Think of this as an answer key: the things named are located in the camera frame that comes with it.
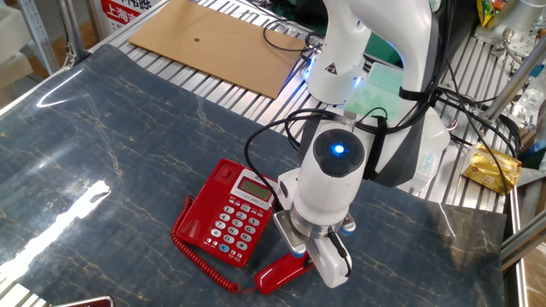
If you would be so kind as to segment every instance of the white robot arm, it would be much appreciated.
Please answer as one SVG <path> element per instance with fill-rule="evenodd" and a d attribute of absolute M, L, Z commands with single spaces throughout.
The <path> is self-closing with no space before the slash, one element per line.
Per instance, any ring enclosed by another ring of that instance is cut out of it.
<path fill-rule="evenodd" d="M 422 92 L 428 87 L 438 44 L 437 24 L 428 0 L 324 2 L 328 30 L 322 52 L 311 63 L 307 80 L 313 96 L 331 104 L 347 100 L 355 80 L 360 78 L 370 30 L 402 56 L 404 90 Z M 408 104 L 404 109 L 409 111 L 415 102 L 401 100 L 404 103 Z M 351 257 L 337 232 L 351 233 L 356 227 L 349 206 L 360 187 L 374 140 L 373 135 L 355 130 L 354 124 L 354 120 L 343 118 L 308 123 L 300 148 L 301 167 L 278 177 L 277 194 L 284 211 L 275 214 L 276 226 L 293 255 L 309 253 L 328 287 L 344 283 L 351 273 Z M 421 130 L 422 121 L 387 136 L 387 151 L 381 155 L 376 170 L 381 173 L 389 167 L 414 164 L 415 171 Z M 404 153 L 404 159 L 397 165 L 399 152 Z M 387 173 L 383 177 L 391 178 L 392 182 L 383 184 L 392 186 L 411 179 L 411 167 L 409 177 L 400 179 L 403 177 L 400 174 Z"/>

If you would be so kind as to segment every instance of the yellow package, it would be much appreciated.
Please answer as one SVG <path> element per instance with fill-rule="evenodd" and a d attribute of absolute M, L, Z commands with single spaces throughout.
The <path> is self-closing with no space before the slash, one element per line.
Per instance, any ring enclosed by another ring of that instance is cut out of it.
<path fill-rule="evenodd" d="M 508 192 L 510 192 L 520 178 L 521 162 L 495 149 L 491 149 L 491 151 L 502 167 Z M 462 175 L 499 194 L 505 195 L 501 173 L 487 148 L 483 144 L 477 144 L 476 148 L 468 153 L 468 157 L 470 157 L 470 162 Z"/>
<path fill-rule="evenodd" d="M 481 26 L 487 25 L 489 20 L 495 17 L 495 8 L 491 0 L 476 0 L 478 5 L 479 22 Z"/>

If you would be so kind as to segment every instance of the gray tabletop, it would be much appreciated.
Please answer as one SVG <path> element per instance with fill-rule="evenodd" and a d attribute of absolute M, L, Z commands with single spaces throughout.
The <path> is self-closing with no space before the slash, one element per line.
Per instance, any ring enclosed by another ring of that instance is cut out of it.
<path fill-rule="evenodd" d="M 354 263 L 346 284 L 328 289 L 313 270 L 269 296 L 217 286 L 171 243 L 171 226 L 220 159 L 243 163 L 258 127 L 102 47 L 0 120 L 0 271 L 51 304 L 110 294 L 131 307 L 503 305 L 505 216 L 371 182 L 343 238 Z M 297 166 L 274 131 L 252 157 L 270 177 Z M 270 223 L 243 269 L 200 255 L 251 287 L 287 252 Z"/>

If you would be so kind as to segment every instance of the cardboard sheet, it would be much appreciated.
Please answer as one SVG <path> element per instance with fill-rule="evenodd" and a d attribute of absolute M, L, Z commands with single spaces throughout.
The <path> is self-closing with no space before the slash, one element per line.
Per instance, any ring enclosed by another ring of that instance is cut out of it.
<path fill-rule="evenodd" d="M 132 38 L 133 43 L 202 72 L 276 98 L 299 52 L 269 46 L 263 28 L 187 0 L 171 0 Z M 305 43 L 274 31 L 267 38 L 287 49 Z"/>

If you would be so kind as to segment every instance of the red coiled cord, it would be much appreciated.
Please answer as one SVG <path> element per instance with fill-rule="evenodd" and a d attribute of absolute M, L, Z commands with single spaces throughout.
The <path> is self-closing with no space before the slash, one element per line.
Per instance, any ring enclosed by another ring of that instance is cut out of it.
<path fill-rule="evenodd" d="M 186 201 L 184 202 L 184 208 L 182 209 L 182 212 L 177 218 L 177 221 L 174 223 L 174 226 L 172 227 L 171 231 L 171 239 L 174 245 L 182 252 L 189 260 L 191 260 L 199 269 L 201 269 L 205 274 L 207 274 L 209 277 L 212 278 L 214 282 L 219 284 L 220 286 L 228 289 L 231 293 L 241 293 L 250 291 L 253 289 L 249 289 L 246 291 L 241 290 L 241 286 L 238 283 L 228 281 L 227 279 L 223 278 L 215 269 L 213 269 L 208 263 L 205 262 L 199 255 L 197 255 L 194 251 L 189 249 L 189 247 L 180 239 L 177 238 L 176 233 L 178 227 L 180 227 L 180 224 L 182 223 L 182 220 L 184 220 L 184 217 L 188 213 L 189 208 L 191 207 L 192 203 L 194 202 L 194 198 L 191 196 L 186 197 Z"/>

